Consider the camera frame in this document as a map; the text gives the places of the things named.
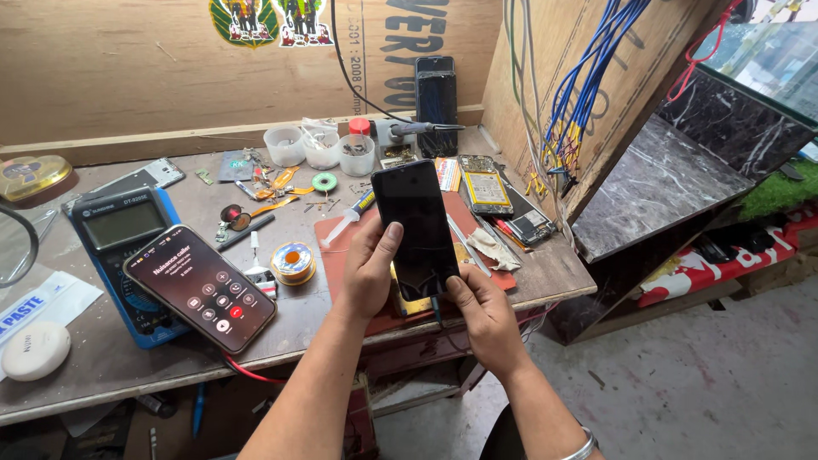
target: white plastic cup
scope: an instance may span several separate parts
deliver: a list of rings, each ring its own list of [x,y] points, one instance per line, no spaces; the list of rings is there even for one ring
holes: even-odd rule
[[[324,134],[324,137],[320,142],[328,147],[310,147],[312,145],[310,137],[315,137],[321,133]],[[318,129],[304,133],[301,137],[301,143],[303,145],[304,154],[307,156],[307,164],[313,169],[320,170],[332,169],[337,166],[340,161],[340,146],[338,140],[338,133],[336,131]]]
[[[301,129],[292,124],[268,129],[264,133],[264,143],[272,162],[282,168],[299,165],[306,156],[301,143]]]
[[[344,146],[364,146],[366,150],[365,155],[351,156],[347,155]],[[338,142],[340,149],[341,170],[348,176],[366,176],[375,168],[375,142],[369,136],[362,134],[349,134],[341,138]]]

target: multimeter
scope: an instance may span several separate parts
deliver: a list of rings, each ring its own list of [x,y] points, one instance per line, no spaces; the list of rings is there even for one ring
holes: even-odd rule
[[[151,186],[104,196],[85,194],[74,203],[69,219],[140,348],[153,348],[190,331],[123,273],[128,257],[180,223],[165,190]]]

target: bracelet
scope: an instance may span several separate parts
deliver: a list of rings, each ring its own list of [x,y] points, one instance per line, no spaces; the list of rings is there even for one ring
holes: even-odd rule
[[[588,430],[584,426],[582,426],[582,430],[585,431],[585,436],[588,438],[588,442],[586,442],[585,445],[583,445],[582,448],[579,449],[574,455],[563,458],[563,460],[585,460],[591,456],[591,453],[594,452],[594,444],[596,443],[594,434],[591,433],[591,430]]]

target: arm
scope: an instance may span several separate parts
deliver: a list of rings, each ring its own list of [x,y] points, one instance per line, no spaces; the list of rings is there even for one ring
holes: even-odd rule
[[[256,458],[340,458],[349,392],[370,319],[389,295],[389,264],[403,236],[400,223],[384,235],[380,218],[355,235],[344,267],[344,289],[284,390],[241,450]]]
[[[525,351],[506,294],[468,264],[446,286],[465,318],[474,356],[506,390],[528,458],[559,460],[576,453],[587,442],[585,432]],[[589,458],[603,459],[598,450]]]

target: syringe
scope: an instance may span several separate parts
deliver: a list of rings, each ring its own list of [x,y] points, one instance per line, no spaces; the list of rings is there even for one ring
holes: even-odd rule
[[[349,225],[351,222],[357,222],[361,220],[361,214],[369,208],[372,203],[375,202],[375,192],[372,189],[369,189],[366,193],[361,196],[361,199],[356,201],[353,207],[344,210],[344,219],[338,222],[338,225],[332,229],[332,232],[326,237],[325,240],[319,241],[321,243],[322,248],[330,247],[330,243],[334,240],[344,229]]]

